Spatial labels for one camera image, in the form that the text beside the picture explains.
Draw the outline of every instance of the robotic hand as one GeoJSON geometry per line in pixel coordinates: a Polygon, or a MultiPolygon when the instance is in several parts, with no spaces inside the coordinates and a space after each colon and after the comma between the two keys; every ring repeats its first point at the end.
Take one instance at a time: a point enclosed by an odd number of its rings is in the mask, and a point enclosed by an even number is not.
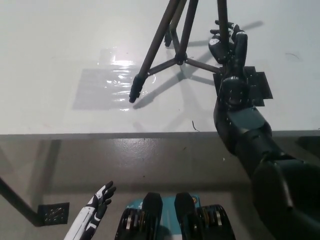
{"type": "Polygon", "coordinates": [[[113,184],[111,181],[95,193],[75,218],[64,240],[90,240],[93,237],[116,190],[113,184]]]}
{"type": "Polygon", "coordinates": [[[227,25],[229,37],[233,41],[233,43],[229,42],[229,50],[226,52],[221,43],[220,30],[210,31],[213,36],[209,41],[209,50],[219,64],[228,66],[226,69],[228,77],[236,76],[246,79],[244,67],[247,58],[248,36],[245,31],[240,29],[239,25],[232,22],[228,22],[227,25]]]}

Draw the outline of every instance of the tripod rubber foot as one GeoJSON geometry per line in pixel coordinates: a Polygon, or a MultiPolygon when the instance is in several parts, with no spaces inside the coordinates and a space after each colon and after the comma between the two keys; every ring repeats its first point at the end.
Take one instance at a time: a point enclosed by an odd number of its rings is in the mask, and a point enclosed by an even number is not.
{"type": "Polygon", "coordinates": [[[170,34],[170,30],[168,28],[168,30],[166,31],[165,36],[164,36],[164,45],[168,48],[168,47],[170,47],[171,42],[172,42],[172,37],[170,34]]]}
{"type": "Polygon", "coordinates": [[[133,83],[131,86],[131,91],[129,94],[129,102],[134,103],[137,98],[139,98],[142,87],[146,81],[145,77],[140,77],[139,75],[136,75],[133,79],[133,83]]]}

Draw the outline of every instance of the tripod leg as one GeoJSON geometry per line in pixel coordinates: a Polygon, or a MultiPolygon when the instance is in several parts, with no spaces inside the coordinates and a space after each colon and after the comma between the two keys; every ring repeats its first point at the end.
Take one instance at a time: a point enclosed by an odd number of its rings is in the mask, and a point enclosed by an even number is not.
{"type": "Polygon", "coordinates": [[[190,33],[192,29],[192,25],[194,23],[196,10],[198,6],[199,0],[190,0],[188,11],[186,12],[182,37],[181,37],[181,43],[180,43],[180,49],[178,53],[175,55],[176,60],[178,64],[182,65],[183,62],[187,59],[186,51],[189,43],[190,33]]]}
{"type": "Polygon", "coordinates": [[[136,99],[140,96],[142,87],[145,84],[145,81],[148,77],[148,72],[150,71],[150,67],[155,60],[157,52],[161,46],[162,40],[166,35],[166,32],[169,28],[172,18],[174,17],[177,11],[180,1],[181,0],[170,0],[168,3],[168,6],[166,7],[166,10],[159,24],[159,27],[156,30],[156,33],[153,37],[150,48],[145,56],[141,69],[139,73],[134,77],[134,80],[131,86],[131,91],[129,94],[130,103],[134,103],[136,99]]]}
{"type": "Polygon", "coordinates": [[[172,18],[178,8],[180,0],[170,0],[166,10],[163,14],[159,27],[154,35],[149,51],[147,52],[141,69],[138,73],[140,78],[145,78],[147,73],[157,55],[157,52],[161,46],[162,40],[164,39],[167,29],[170,25],[172,18]]]}
{"type": "Polygon", "coordinates": [[[219,30],[220,30],[220,36],[221,36],[221,43],[228,52],[229,30],[228,30],[227,0],[217,0],[217,5],[218,5],[219,30]]]}
{"type": "Polygon", "coordinates": [[[187,0],[180,0],[178,8],[175,11],[175,14],[170,23],[170,27],[164,38],[164,43],[166,47],[169,47],[171,42],[173,41],[175,53],[177,53],[180,48],[180,43],[177,35],[177,26],[180,21],[181,15],[185,9],[186,3],[187,3],[187,0]]]}

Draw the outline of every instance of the white robotic hand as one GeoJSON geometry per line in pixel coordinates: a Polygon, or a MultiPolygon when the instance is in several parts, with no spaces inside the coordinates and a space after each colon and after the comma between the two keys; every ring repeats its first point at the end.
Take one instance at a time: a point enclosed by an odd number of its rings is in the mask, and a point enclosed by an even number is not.
{"type": "Polygon", "coordinates": [[[90,240],[93,237],[116,190],[113,184],[111,181],[95,193],[75,218],[64,240],[90,240]]]}

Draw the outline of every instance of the tripod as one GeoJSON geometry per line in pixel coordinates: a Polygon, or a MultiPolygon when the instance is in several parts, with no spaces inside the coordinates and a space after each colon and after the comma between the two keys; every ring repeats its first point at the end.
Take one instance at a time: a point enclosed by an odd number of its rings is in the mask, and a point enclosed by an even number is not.
{"type": "MultiPolygon", "coordinates": [[[[220,74],[221,69],[209,64],[199,62],[188,58],[187,47],[189,43],[192,25],[195,19],[197,5],[199,0],[189,0],[189,6],[186,13],[184,27],[181,36],[181,42],[177,35],[177,26],[180,21],[187,0],[170,0],[163,14],[159,27],[154,35],[150,48],[146,54],[139,73],[135,76],[131,87],[129,101],[134,103],[139,98],[142,87],[146,79],[174,65],[181,66],[183,63],[207,70],[212,73],[220,74]],[[157,52],[164,39],[165,46],[169,47],[173,43],[175,56],[166,62],[163,62],[153,68],[151,65],[157,55],[157,52]]],[[[218,18],[219,18],[219,35],[220,42],[214,48],[214,57],[218,63],[225,64],[229,53],[229,30],[228,30],[228,13],[227,0],[217,0],[218,18]]]]}

